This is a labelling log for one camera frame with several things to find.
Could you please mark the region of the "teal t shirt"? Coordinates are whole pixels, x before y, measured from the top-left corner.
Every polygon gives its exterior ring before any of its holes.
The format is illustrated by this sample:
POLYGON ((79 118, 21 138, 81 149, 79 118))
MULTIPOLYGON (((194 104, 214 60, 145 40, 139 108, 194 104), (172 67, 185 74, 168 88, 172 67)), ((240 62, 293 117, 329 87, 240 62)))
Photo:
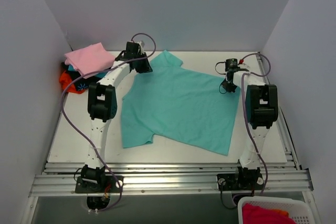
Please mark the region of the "teal t shirt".
POLYGON ((220 77, 187 70, 164 51, 137 74, 122 99, 124 148, 153 143, 154 135, 228 155, 240 92, 221 93, 220 77))

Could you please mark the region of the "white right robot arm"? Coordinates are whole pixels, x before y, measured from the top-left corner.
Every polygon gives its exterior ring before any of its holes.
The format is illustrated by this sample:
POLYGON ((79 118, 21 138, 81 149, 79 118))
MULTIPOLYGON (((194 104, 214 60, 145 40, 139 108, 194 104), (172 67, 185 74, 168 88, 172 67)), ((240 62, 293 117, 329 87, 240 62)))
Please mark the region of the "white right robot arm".
POLYGON ((244 123, 247 130, 247 140, 239 163, 244 170, 233 175, 236 187, 244 189, 252 182, 253 172, 260 170, 264 163, 261 152, 266 136, 278 118, 277 87, 259 80, 247 69, 228 70, 222 87, 225 91, 241 90, 244 123))

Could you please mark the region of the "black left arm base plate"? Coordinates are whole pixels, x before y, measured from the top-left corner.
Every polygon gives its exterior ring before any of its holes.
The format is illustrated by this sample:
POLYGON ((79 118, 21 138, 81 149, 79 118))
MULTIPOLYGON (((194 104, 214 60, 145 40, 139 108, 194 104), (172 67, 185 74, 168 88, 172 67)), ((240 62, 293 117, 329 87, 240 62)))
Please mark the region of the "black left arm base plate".
POLYGON ((107 175, 101 183, 96 180, 77 177, 75 193, 76 194, 98 194, 98 193, 119 193, 123 186, 123 176, 107 175))

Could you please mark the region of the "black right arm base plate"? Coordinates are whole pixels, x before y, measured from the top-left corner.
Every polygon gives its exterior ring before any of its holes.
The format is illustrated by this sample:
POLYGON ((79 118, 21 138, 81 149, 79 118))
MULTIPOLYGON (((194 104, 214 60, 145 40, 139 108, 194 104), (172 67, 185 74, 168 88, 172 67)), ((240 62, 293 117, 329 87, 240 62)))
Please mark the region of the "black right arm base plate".
POLYGON ((218 189, 222 191, 262 190, 265 184, 262 175, 254 173, 217 174, 216 179, 218 189))

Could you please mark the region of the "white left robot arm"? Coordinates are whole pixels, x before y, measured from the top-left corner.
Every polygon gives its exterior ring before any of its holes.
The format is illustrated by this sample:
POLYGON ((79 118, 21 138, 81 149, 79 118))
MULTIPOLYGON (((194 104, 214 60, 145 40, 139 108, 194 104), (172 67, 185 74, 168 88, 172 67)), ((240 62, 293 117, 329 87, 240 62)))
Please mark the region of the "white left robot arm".
POLYGON ((89 86, 90 147, 87 160, 81 170, 81 178, 94 192, 102 191, 106 185, 106 165, 103 161, 108 129, 118 109, 116 89, 133 70, 137 73, 153 71, 143 46, 142 41, 128 41, 126 49, 116 57, 107 74, 100 81, 89 86))

